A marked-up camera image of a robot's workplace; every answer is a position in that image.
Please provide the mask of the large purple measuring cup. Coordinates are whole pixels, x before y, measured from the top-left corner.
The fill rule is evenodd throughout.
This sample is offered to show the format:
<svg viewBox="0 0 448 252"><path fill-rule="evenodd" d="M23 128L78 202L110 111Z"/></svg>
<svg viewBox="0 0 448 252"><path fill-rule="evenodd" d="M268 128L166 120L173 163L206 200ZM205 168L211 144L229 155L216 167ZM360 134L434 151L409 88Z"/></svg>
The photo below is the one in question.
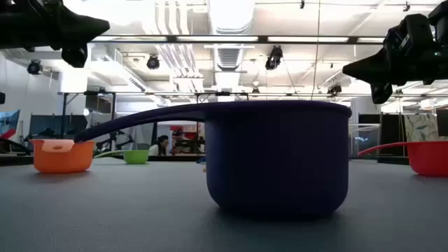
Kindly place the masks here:
<svg viewBox="0 0 448 252"><path fill-rule="evenodd" d="M351 114L325 101L187 104L110 120L74 140L146 123L202 122L206 186L220 208L247 216L327 216L348 193Z"/></svg>

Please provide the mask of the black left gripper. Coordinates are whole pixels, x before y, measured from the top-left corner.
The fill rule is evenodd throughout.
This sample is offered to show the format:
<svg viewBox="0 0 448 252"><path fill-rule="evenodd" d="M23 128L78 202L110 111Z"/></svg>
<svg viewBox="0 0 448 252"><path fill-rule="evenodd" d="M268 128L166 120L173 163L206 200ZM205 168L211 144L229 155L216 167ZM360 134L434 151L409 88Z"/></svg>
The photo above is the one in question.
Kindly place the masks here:
<svg viewBox="0 0 448 252"><path fill-rule="evenodd" d="M87 43L110 29L106 20L79 15L63 0L0 0L0 49L48 45L60 35L62 59L83 68L88 58Z"/></svg>

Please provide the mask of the orange measuring cup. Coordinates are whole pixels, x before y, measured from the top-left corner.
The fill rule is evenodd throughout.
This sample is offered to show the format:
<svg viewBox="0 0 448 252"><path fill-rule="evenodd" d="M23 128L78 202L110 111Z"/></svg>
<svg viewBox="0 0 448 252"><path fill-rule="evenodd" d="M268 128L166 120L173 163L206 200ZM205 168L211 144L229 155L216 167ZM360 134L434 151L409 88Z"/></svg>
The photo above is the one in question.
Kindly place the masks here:
<svg viewBox="0 0 448 252"><path fill-rule="evenodd" d="M95 143L75 143L72 139L32 139L34 168L41 173L64 174L87 171L93 160Z"/></svg>

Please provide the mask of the red measuring cup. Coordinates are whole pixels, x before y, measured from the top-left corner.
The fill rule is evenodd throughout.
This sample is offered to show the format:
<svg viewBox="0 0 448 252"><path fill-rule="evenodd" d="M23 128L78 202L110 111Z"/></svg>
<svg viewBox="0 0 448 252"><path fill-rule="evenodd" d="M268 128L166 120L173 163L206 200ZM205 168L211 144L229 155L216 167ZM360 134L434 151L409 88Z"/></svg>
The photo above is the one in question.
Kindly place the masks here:
<svg viewBox="0 0 448 252"><path fill-rule="evenodd" d="M418 175L448 178L448 141L386 143L362 150L358 154L399 146L407 147L409 165Z"/></svg>

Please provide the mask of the green measuring cup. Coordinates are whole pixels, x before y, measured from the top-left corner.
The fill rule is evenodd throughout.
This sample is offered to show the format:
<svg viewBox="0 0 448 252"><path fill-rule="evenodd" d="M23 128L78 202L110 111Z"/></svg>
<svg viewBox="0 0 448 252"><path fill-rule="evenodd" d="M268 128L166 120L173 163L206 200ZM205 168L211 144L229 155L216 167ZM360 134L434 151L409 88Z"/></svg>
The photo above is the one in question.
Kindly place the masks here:
<svg viewBox="0 0 448 252"><path fill-rule="evenodd" d="M148 161L148 150L115 150L95 155L93 158L110 157L115 154L121 154L129 165L141 165Z"/></svg>

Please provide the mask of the black metal frame rig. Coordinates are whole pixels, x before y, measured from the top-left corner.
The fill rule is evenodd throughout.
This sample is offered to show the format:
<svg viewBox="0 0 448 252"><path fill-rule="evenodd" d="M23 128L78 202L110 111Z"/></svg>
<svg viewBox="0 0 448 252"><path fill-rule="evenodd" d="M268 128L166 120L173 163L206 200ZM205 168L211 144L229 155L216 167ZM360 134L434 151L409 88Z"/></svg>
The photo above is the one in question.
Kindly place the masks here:
<svg viewBox="0 0 448 252"><path fill-rule="evenodd" d="M100 107L100 98L103 96L111 96L111 101L106 101L108 103L108 111L105 112L105 114L109 114L111 116L111 120L116 118L116 103L117 103L117 92L108 92L104 90L100 90L98 92L94 91L84 91L84 92L58 92L58 95L63 96L63 105L62 105L62 121L60 125L60 131L59 135L62 137L67 133L67 126L71 124L71 118L72 113L70 115L67 115L67 106L77 98L77 96L84 96L85 102L88 102L88 97L91 97L92 99L95 99L96 101L96 107L88 108L87 106L84 106L85 109L87 109L90 113L97 112L102 113L99 110Z"/></svg>

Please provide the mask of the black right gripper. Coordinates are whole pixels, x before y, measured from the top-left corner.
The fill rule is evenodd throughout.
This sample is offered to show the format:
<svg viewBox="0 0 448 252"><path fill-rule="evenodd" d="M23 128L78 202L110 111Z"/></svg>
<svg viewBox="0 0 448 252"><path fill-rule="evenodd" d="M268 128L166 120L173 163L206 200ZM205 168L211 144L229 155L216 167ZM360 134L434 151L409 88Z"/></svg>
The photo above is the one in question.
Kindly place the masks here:
<svg viewBox="0 0 448 252"><path fill-rule="evenodd" d="M345 65L342 73L371 84L374 104L384 104L393 85L448 79L448 0L428 15L406 15L388 30L384 47Z"/></svg>

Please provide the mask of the marble print partition panel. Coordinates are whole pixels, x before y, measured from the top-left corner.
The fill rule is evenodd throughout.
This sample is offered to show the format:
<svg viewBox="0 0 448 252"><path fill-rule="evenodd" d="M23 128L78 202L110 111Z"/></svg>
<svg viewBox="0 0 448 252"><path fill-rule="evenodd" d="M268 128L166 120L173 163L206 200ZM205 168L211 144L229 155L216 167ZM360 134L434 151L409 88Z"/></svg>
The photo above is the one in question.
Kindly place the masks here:
<svg viewBox="0 0 448 252"><path fill-rule="evenodd" d="M437 119L433 114L405 115L405 133L408 142L440 139Z"/></svg>

